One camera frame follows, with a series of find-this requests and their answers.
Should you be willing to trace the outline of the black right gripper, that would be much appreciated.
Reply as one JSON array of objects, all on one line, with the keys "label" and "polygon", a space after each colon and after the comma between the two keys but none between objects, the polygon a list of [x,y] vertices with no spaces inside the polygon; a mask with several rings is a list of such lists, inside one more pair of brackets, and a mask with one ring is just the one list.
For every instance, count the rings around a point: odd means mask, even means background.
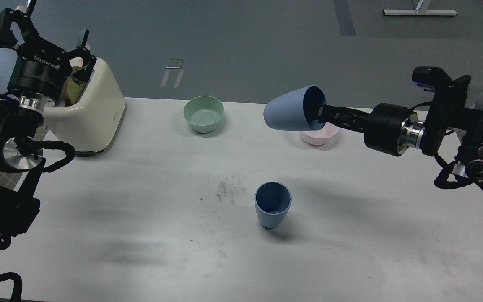
[{"label": "black right gripper", "polygon": [[401,130],[409,118],[410,109],[388,103],[376,105],[371,113],[323,105],[318,109],[315,128],[337,128],[336,124],[324,120],[339,120],[341,128],[364,134],[366,147],[392,156],[401,156],[406,149],[400,142]]}]

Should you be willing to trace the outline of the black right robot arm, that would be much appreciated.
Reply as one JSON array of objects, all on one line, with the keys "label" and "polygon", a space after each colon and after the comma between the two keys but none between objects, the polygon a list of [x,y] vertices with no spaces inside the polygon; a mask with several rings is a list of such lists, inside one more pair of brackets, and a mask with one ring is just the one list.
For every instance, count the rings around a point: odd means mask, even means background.
[{"label": "black right robot arm", "polygon": [[433,99],[419,120],[415,107],[376,105],[371,113],[346,107],[310,105],[309,117],[364,134],[373,150],[401,156],[408,148],[420,149],[435,158],[441,171],[434,180],[440,189],[457,189],[475,184],[483,191],[483,110],[465,107],[469,75],[452,79],[439,67],[418,66],[412,81],[433,92]]}]

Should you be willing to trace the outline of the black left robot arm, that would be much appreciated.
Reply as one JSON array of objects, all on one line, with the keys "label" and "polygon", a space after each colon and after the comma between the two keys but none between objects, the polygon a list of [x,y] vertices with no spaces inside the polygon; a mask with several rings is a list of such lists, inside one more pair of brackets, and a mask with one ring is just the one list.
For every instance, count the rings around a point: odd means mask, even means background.
[{"label": "black left robot arm", "polygon": [[[69,143],[35,139],[44,110],[62,104],[67,80],[85,83],[96,63],[86,48],[87,29],[68,52],[42,38],[31,19],[35,4],[29,0],[25,8],[5,8],[0,13],[0,48],[17,54],[7,91],[0,94],[0,251],[26,233],[38,215],[40,201],[34,194],[40,176],[75,157]],[[21,301],[21,276],[0,274],[0,283],[4,281],[13,283],[10,301]]]}]

